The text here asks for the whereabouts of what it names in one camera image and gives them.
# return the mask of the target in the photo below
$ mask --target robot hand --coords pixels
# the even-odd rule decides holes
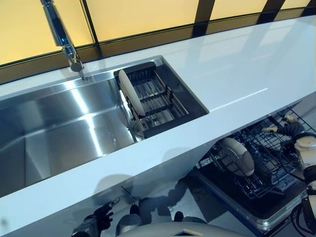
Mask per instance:
[[[83,222],[73,230],[73,234],[71,236],[100,237],[101,232],[111,226],[112,219],[110,216],[113,215],[113,212],[108,212],[118,202],[119,198],[96,209],[92,215],[87,216]]]
[[[302,200],[304,219],[313,234],[316,234],[316,135],[305,132],[304,127],[292,116],[286,115],[284,126],[266,127],[263,132],[276,132],[289,136],[299,155],[301,169],[307,185],[307,197]]]

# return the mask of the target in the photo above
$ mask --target stainless steel sink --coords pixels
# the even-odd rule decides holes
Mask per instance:
[[[190,120],[207,113],[160,56],[2,100],[0,197],[142,140],[114,72],[146,62],[154,62]]]

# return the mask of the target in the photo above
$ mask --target dishwasher door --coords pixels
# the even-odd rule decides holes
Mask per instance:
[[[314,93],[300,103],[267,115],[259,122],[229,136],[251,154],[254,161],[252,175],[236,175],[238,170],[231,169],[236,160],[231,158],[231,162],[227,162],[233,153],[230,151],[223,156],[221,142],[217,142],[207,152],[192,172],[256,236],[272,236],[280,231],[290,222],[293,208],[306,196],[306,184],[289,175],[293,173],[303,178],[295,150],[288,146],[280,152],[281,145],[290,138],[276,133],[264,133],[262,128],[284,126],[286,122],[282,118],[290,115],[303,125],[306,132],[316,134],[315,110]],[[298,113],[305,115],[313,126]],[[236,163],[234,167],[238,169],[240,166]]]

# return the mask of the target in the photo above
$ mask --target faucet spout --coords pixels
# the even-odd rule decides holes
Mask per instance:
[[[46,18],[57,46],[63,47],[63,53],[67,57],[71,70],[80,72],[83,69],[82,62],[68,35],[68,32],[57,12],[53,0],[40,0],[43,5]]]

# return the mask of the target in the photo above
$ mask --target cable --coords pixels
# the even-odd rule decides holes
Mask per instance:
[[[301,214],[302,208],[303,208],[302,204],[299,204],[298,207],[297,207],[297,212],[296,212],[296,225],[297,225],[297,227],[298,227],[300,230],[302,230],[302,231],[304,231],[304,232],[306,232],[306,233],[309,233],[309,234],[313,235],[313,234],[314,234],[313,232],[311,232],[310,230],[307,230],[307,229],[301,227],[301,225],[300,225],[300,214]]]
[[[297,228],[297,226],[296,226],[295,223],[294,223],[294,213],[296,212],[297,207],[298,207],[298,206],[296,206],[295,208],[293,208],[293,210],[292,210],[292,212],[291,212],[291,215],[290,215],[291,223],[292,223],[292,225],[293,225],[293,227],[294,227],[294,229],[296,230],[297,233],[299,233],[302,237],[307,237],[306,235],[304,235],[304,234]]]
[[[292,210],[292,212],[290,214],[291,223],[292,223],[294,229],[297,231],[297,233],[299,233],[302,237],[307,237],[307,236],[305,234],[303,234],[301,231],[304,231],[304,232],[307,232],[307,233],[313,235],[313,232],[304,229],[303,227],[301,227],[301,225],[299,223],[301,210],[302,210],[302,204],[299,204],[295,208],[293,208],[293,210]]]
[[[281,167],[282,167],[282,168],[285,170],[285,172],[288,173],[289,175],[293,176],[294,178],[296,178],[296,179],[298,179],[298,180],[300,180],[300,181],[302,181],[302,182],[305,182],[304,179],[302,179],[302,178],[296,176],[295,174],[292,174],[291,172],[288,172],[288,171],[285,169],[285,167],[284,167],[284,165],[283,165],[283,163],[282,163],[282,158],[281,158],[281,154],[282,154],[282,152],[283,152],[283,148],[284,148],[284,143],[281,144],[281,148],[280,148],[280,150],[279,150],[279,152],[278,152],[278,160],[279,160],[279,162],[280,162]]]

